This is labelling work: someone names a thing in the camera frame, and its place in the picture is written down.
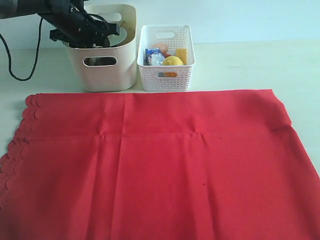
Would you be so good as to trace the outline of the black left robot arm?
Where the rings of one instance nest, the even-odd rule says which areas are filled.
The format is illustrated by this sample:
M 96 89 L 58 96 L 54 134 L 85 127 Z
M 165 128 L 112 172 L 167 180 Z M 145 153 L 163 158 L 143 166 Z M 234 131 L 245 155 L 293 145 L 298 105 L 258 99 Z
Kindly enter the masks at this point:
M 19 78 L 12 72 L 12 56 L 3 36 L 0 37 L 8 57 L 8 72 L 17 81 L 25 82 L 32 78 L 39 59 L 42 37 L 42 24 L 47 21 L 55 27 L 49 33 L 54 41 L 67 43 L 71 48 L 92 49 L 109 48 L 109 36 L 119 36 L 120 26 L 111 23 L 102 16 L 85 10 L 83 0 L 2 0 L 0 18 L 10 19 L 30 15 L 39 15 L 38 39 L 34 64 L 27 78 Z

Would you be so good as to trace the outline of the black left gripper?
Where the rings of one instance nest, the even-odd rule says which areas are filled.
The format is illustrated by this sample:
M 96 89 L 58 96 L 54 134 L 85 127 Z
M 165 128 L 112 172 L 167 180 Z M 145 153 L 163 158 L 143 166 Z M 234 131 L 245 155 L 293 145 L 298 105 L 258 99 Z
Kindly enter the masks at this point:
M 120 35 L 117 23 L 107 22 L 103 17 L 71 9 L 67 12 L 52 12 L 49 23 L 55 27 L 49 38 L 67 43 L 71 48 L 110 47 L 109 36 Z

